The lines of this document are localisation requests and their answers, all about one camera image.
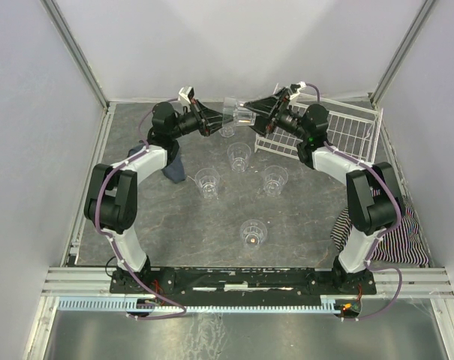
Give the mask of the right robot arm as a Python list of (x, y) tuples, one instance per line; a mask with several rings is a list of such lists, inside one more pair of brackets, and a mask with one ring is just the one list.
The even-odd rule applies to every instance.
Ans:
[(257, 134), (264, 137), (280, 128), (296, 137), (301, 163), (345, 185), (352, 230), (335, 266), (343, 275), (364, 272), (378, 243), (400, 226), (404, 216), (395, 172), (387, 162), (366, 163), (333, 146), (327, 134), (329, 112), (319, 101), (302, 113), (294, 112), (299, 90), (298, 84), (283, 87), (242, 106), (255, 115), (251, 128)]

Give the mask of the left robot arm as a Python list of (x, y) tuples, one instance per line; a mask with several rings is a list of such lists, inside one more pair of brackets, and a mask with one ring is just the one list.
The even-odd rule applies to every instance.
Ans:
[(223, 122), (221, 112), (195, 99), (181, 112), (168, 100), (154, 105), (149, 114), (152, 125), (147, 137), (124, 160), (94, 166), (84, 205), (85, 218), (109, 240), (118, 267), (136, 275), (149, 270), (149, 258), (134, 229), (138, 185), (157, 171), (175, 184), (186, 180), (178, 138), (193, 132), (208, 137)]

